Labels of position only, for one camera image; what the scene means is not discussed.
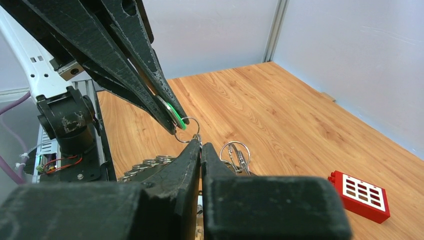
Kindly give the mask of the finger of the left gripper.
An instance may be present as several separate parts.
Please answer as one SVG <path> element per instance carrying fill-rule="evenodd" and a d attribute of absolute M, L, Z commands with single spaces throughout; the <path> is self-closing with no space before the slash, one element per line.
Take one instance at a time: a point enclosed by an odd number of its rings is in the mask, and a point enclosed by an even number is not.
<path fill-rule="evenodd" d="M 124 53 L 131 76 L 123 77 L 126 87 L 139 98 L 146 111 L 162 126 L 176 126 L 165 102 L 170 103 L 184 123 L 190 120 L 165 78 L 152 43 L 154 36 L 141 0 L 103 0 L 110 17 L 109 28 Z"/>
<path fill-rule="evenodd" d="M 141 0 L 22 0 L 19 22 L 56 58 L 76 61 L 102 88 L 147 112 L 170 134 L 176 105 Z"/>

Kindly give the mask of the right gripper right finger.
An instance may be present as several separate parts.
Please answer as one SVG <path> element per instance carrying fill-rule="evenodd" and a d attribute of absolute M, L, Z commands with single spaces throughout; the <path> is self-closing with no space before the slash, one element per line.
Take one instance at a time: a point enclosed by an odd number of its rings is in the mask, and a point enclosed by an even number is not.
<path fill-rule="evenodd" d="M 239 176 L 212 143 L 201 153 L 207 240 L 350 240 L 335 187 L 316 176 Z"/>

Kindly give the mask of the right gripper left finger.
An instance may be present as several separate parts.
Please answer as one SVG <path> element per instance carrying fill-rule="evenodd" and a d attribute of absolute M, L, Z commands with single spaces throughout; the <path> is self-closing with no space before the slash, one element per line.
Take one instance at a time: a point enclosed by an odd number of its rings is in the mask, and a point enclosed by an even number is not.
<path fill-rule="evenodd" d="M 27 184 L 0 207 L 3 240 L 192 240 L 200 159 L 137 182 Z"/>

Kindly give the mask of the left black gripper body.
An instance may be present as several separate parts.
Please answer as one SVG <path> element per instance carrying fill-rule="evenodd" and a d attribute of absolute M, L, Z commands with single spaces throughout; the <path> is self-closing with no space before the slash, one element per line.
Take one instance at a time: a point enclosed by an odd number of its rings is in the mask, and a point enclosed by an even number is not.
<path fill-rule="evenodd" d="M 103 0 L 3 0 L 0 5 L 50 54 L 55 70 L 76 61 L 96 82 L 124 82 L 129 64 Z"/>

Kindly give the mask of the large grey toothed keyring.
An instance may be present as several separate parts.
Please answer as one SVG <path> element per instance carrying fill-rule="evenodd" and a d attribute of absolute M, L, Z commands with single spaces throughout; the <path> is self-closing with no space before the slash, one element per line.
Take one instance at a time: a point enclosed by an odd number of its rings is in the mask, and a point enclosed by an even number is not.
<path fill-rule="evenodd" d="M 125 172 L 117 181 L 127 183 L 130 181 L 142 182 L 150 176 L 159 172 L 172 162 L 189 165 L 201 159 L 202 155 L 202 137 L 199 132 L 193 135 L 194 144 L 186 141 L 187 146 L 179 156 L 157 155 L 152 159 L 145 159 L 142 163 L 135 164 L 132 169 Z M 251 176 L 253 173 L 249 169 L 251 162 L 251 152 L 249 148 L 240 141 L 230 141 L 220 150 L 218 160 L 225 164 L 236 175 Z"/>

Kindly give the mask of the green key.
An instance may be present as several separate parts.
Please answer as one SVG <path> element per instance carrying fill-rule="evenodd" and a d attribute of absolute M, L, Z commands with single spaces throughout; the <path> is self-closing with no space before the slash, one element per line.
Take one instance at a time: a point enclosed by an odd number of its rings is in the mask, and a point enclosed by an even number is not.
<path fill-rule="evenodd" d="M 174 107 L 168 102 L 165 102 L 165 107 L 166 107 L 172 121 L 175 123 L 175 125 L 182 130 L 186 130 L 187 126 L 186 126 L 183 118 L 180 117 L 180 115 L 177 113 L 177 111 L 174 109 Z"/>

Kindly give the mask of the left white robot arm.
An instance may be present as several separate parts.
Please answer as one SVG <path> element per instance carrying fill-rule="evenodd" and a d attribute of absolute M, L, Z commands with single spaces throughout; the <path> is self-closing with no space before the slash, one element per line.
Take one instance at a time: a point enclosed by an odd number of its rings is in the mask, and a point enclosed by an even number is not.
<path fill-rule="evenodd" d="M 141 0 L 3 0 L 0 30 L 25 72 L 39 122 L 64 154 L 94 144 L 94 105 L 71 83 L 81 72 L 171 134 L 189 123 L 152 47 Z"/>

